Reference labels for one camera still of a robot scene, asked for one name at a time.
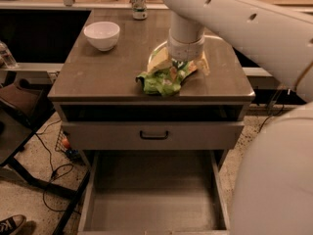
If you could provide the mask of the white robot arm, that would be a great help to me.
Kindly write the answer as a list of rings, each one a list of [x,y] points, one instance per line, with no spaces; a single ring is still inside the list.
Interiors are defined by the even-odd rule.
[[[230,235],[313,235],[313,20],[259,0],[163,0],[169,54],[193,60],[210,29],[295,92],[304,105],[277,117],[247,149]]]

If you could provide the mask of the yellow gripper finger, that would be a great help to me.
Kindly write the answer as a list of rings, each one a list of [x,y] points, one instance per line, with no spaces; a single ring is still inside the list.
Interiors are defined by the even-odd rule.
[[[198,70],[201,70],[205,75],[209,75],[209,67],[206,58],[195,60],[195,64]]]
[[[149,61],[147,66],[148,73],[155,73],[160,70],[170,68],[172,66],[172,61],[168,55],[166,47],[161,48],[159,51],[155,52],[155,55]]]

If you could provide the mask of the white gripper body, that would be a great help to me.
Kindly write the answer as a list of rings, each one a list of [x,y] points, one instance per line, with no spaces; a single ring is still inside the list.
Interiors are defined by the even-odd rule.
[[[204,36],[192,43],[183,43],[171,35],[167,39],[167,50],[171,58],[177,61],[192,61],[201,56],[203,52]]]

